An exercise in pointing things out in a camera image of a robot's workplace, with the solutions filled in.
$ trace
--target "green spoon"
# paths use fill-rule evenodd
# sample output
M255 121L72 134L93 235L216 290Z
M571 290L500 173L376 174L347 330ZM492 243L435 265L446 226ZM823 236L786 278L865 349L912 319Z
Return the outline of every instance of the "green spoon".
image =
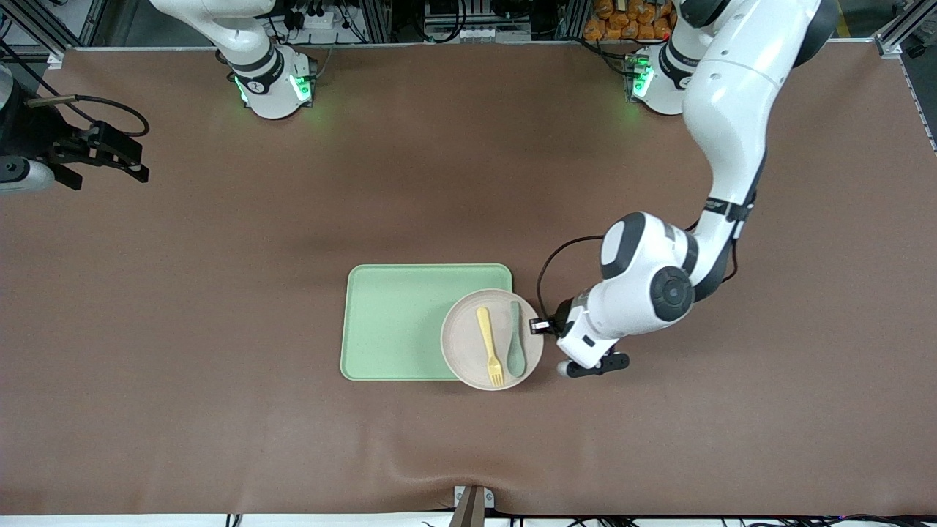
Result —
M511 303L511 347L508 348L508 373L518 379L524 375L527 368L527 359L524 358L524 347L521 346L520 328L523 325L521 320L521 305L516 301Z

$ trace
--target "black cable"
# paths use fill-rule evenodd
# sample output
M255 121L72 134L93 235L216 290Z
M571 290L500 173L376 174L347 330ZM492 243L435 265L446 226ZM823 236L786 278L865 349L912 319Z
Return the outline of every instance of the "black cable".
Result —
M7 28L3 29L3 35L0 35L0 38L6 38L9 34L9 30L13 29L13 19L8 18L5 14L0 14L0 28L2 28L4 23L7 25Z
M724 279L722 279L722 282L721 282L721 283L725 283L725 282L727 282L727 281L729 281L729 280L735 278L735 277L736 277L736 274L738 273L738 256L736 255L736 248L737 248L737 247L738 247L738 240L732 240L732 273L729 273L729 276L727 276L727 277L725 277Z
M9 54L10 56L12 56L18 63L20 63L20 66L22 66L23 69L25 69L26 71L28 71L28 72L33 76L34 79L36 79L40 84L42 84L42 86L43 86L44 88L46 88L46 89L49 91L49 93L52 94L53 97L61 97L61 96L59 95L59 93L58 93L57 91L55 91L55 88L51 87L51 86L49 85L49 83L46 83L45 80L42 79L42 76L41 76L41 75L39 75L38 73L34 72L29 66L27 66L26 63L25 63L25 61L23 61L23 60L20 58L20 56L17 55L16 52L14 52L14 51L7 45L7 43L6 43L5 41L3 41L2 39L0 39L0 46L3 47L4 51L7 52L7 54ZM106 104L106 105L108 105L108 106L112 106L112 107L117 108L117 109L119 109L119 110L123 110L124 112L130 113L131 115L133 115L134 117L136 117L137 119L139 119L140 122L141 122L141 124L143 124L143 130L141 130L141 131L139 131L139 132L126 132L126 131L122 131L122 133L123 133L124 135L126 135L127 137L142 137L142 136L144 136L144 135L150 133L150 123L149 123L149 121L146 120L146 117L144 117L142 113L140 113L140 112L138 112L137 110L135 110L135 109L133 109L133 108L127 106L126 104L124 104L124 103L122 103L122 102L117 102L116 100L111 100L111 99L109 99L109 98L96 97L96 96L91 96L91 95L76 95L76 96L73 96L73 97L75 98L75 101L76 101L76 102L96 102L97 104ZM64 104L65 104L66 106L68 106L68 108L70 108L70 109L72 110L72 112L77 113L78 115L80 115L81 117L83 117L84 119L86 119L89 123L95 123L95 122L97 121L97 119L95 119L95 118L92 117L91 115L88 115L87 113L85 113L85 112L79 110L77 107L75 107L75 105L74 105L73 103L67 102L67 103L64 103Z
M127 137L142 137L150 133L150 122L146 120L146 117L144 117L142 113L137 112L133 108L130 108L123 102L117 102L116 100L110 100L109 98L104 98L104 97L95 97L93 95L73 95L71 97L74 97L76 102L96 102L97 104L105 104L107 106L112 106L113 108L117 108L118 110L123 110L124 112L127 112L133 115L134 117L136 117L138 120L140 120L141 124L143 124L143 129L139 132L122 131L121 133L123 133ZM63 103L54 102L53 104L68 104L70 106L70 103L64 103L64 102Z
M26 61L22 60L22 58L20 58L20 56L17 55L16 52L14 52L13 49L10 48L7 45L7 43L1 38L0 38L0 47L3 47L4 52L6 52L7 55L13 57L13 60L15 60L17 64L19 64L23 69L25 69L26 72L29 73L33 77L33 79L36 79L36 81L42 87L44 87L49 93L51 93L53 97L59 97L59 93L55 91L55 88L51 87L49 83L46 83L46 81L42 78L41 75L34 72L33 69L30 68L28 64L26 64ZM68 104L66 104L66 106L68 106L68 108L70 108L72 112L77 113L82 118L87 120L89 123L94 123L96 121L94 117L92 117L91 115L88 115L85 112L82 112L81 110L76 108L74 104L69 102Z
M604 236L602 236L602 235L598 235L598 236L583 236L583 237L581 237L581 238L575 238L574 240L570 240L570 241L564 243L563 245L559 246L556 250L553 251L552 254L550 254L549 257L547 257L546 262L543 263L543 267L542 267L541 270L540 270L540 275L537 276L537 302L540 304L540 313L541 313L541 316L542 316L544 319L546 319L546 318L549 317L549 313L547 313L547 311L546 311L546 305L543 303L543 295L541 294L540 285L541 285L541 282L543 282L543 274L546 273L546 268L550 266L550 262L553 262L553 259L556 258L557 255L558 255L562 250L564 250L565 248L569 247L570 245L577 244L577 243L579 243L579 242L586 242L586 241L589 241L589 240L601 240L602 238L604 238Z
M621 75L621 76L623 76L623 77L637 77L637 74L636 74L636 73L630 73L630 72L625 71L625 70L623 70L623 69L618 69L618 68L616 68L615 65L612 64L612 60L609 58L609 56L608 56L607 54L605 54L605 51L602 49L602 46L599 45L599 41L598 41L598 40L595 41L595 47L596 47L597 50L599 50L599 56L600 56L600 57L602 58L602 60L605 62L605 65L608 66L612 71L614 71L615 73L617 73L618 75ZM624 63L624 61L625 61L624 58L620 58L620 59L618 59L618 60L620 60L622 63Z
M578 43L582 44L582 46L583 46L584 48L586 48L587 50L589 50L589 51L591 51L591 52L593 52L593 53L595 53L595 54L599 54L599 53L600 53L600 52L599 52L599 48L597 48L595 45L593 45L592 43L590 43L588 40L586 40L586 39L584 39L584 38L580 38L580 37L566 37L566 38L564 38L564 40L569 40L569 41L571 41L571 42L578 42ZM633 42L633 43L636 43L636 44L643 44L643 45L650 45L650 44L663 44L666 40L638 40L638 39L636 39L636 38L622 38L620 41L622 41L622 42ZM625 56L626 56L625 54L621 54L621 53L609 53L609 52L605 52L605 54L606 54L607 56L611 57L611 58L615 58L615 59L618 59L618 60L624 60L624 59L625 59Z
M351 16L351 11L349 10L349 5L345 0L339 0L341 6L338 7L338 10L342 13L342 18L345 19L345 22L349 23L349 29L351 33L361 40L362 44L367 43L367 38L364 38L364 32L358 27L358 23L354 21L354 17Z
M419 10L419 6L422 3L423 2L421 0L416 0L415 2L413 2L414 14L417 15L413 20L413 29L416 30L417 35L419 35L420 38L422 38L425 42L430 42L430 43L435 43L435 44L445 44L446 42L450 42L462 34L462 30L465 29L466 23L469 21L469 5L466 4L466 0L459 0L459 5L462 8L462 22L459 21L459 12L457 10L455 12L455 27L453 28L453 32L450 33L448 37L442 40L436 40L435 38L428 36L426 32L423 30L423 28L420 27L421 21L423 22L425 21L425 18L420 15L420 10Z
M275 38L276 38L276 43L277 43L277 44L284 44L284 43L286 43L286 40L284 40L283 37L280 36L280 32L276 30L276 24L274 24L274 17L271 16L271 15L267 15L267 21L270 22L270 29L274 30L274 36L275 36Z

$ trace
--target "plate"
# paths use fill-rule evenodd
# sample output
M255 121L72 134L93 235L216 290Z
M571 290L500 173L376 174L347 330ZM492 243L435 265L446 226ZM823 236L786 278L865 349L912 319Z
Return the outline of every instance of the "plate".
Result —
M521 306L521 320L512 325L511 302ZM491 331L495 355L501 361L504 386L494 387L488 380L488 355L475 309L485 306L491 313ZM446 365L463 383L480 390L506 390L521 384L537 367L543 354L543 336L530 335L528 320L539 318L534 308L520 296L500 289L482 289L468 294L455 303L442 323L440 344ZM520 332L521 347L527 359L524 375L514 377L508 372L508 348L514 327Z

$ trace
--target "brown table mat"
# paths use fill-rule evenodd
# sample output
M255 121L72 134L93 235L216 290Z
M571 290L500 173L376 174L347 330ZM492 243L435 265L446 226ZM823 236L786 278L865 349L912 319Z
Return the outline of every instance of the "brown table mat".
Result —
M82 168L0 203L0 511L434 509L479 483L527 514L937 512L937 158L873 46L791 75L735 280L622 342L626 371L561 379L550 343L494 394L343 379L348 272L499 262L532 299L563 241L698 216L682 120L575 46L336 51L278 122L225 72L71 52L48 75L149 116L152 182ZM556 259L551 306L598 251Z

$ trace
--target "fork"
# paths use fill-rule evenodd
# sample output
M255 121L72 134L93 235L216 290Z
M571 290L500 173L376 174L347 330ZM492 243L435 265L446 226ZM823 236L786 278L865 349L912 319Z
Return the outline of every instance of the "fork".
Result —
M501 373L501 361L495 355L495 339L491 332L491 314L488 308L481 306L475 309L475 317L478 318L478 327L482 330L484 338L484 348L488 351L488 380L495 388L504 386L504 375Z

